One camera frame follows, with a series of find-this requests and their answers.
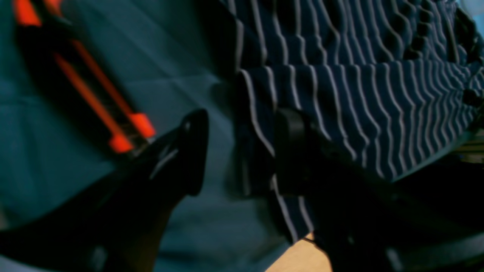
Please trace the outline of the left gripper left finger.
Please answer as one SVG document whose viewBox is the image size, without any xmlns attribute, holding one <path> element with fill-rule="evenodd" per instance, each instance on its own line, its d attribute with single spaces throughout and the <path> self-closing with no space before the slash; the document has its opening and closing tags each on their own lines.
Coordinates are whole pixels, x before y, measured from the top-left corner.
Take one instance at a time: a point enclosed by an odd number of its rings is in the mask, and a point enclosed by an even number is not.
<svg viewBox="0 0 484 272">
<path fill-rule="evenodd" d="M 207 110 L 186 115 L 128 165 L 28 224 L 1 232 L 1 255 L 56 272 L 151 272 L 172 211 L 200 193 Z"/>
</svg>

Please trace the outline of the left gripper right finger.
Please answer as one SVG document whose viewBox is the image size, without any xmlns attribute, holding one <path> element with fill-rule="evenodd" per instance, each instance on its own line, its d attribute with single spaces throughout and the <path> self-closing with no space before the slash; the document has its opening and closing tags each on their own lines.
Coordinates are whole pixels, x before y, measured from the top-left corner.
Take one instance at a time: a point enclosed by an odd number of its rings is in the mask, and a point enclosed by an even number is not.
<svg viewBox="0 0 484 272">
<path fill-rule="evenodd" d="M 275 114 L 275 153 L 279 191 L 308 200 L 334 272 L 483 271 L 481 165 L 430 165 L 392 184 L 290 109 Z"/>
</svg>

